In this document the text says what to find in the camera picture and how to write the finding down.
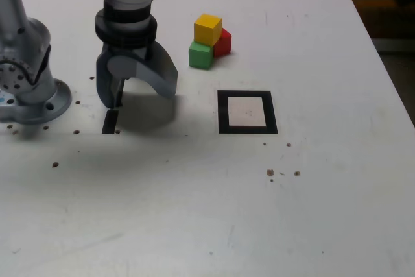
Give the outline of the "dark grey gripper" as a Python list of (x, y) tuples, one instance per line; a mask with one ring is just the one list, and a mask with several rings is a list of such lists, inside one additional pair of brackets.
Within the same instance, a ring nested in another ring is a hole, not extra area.
[(136, 49), (103, 45), (96, 63), (96, 86), (105, 107), (121, 106), (123, 80), (129, 78), (146, 82), (162, 97), (176, 95), (178, 71), (158, 42)]

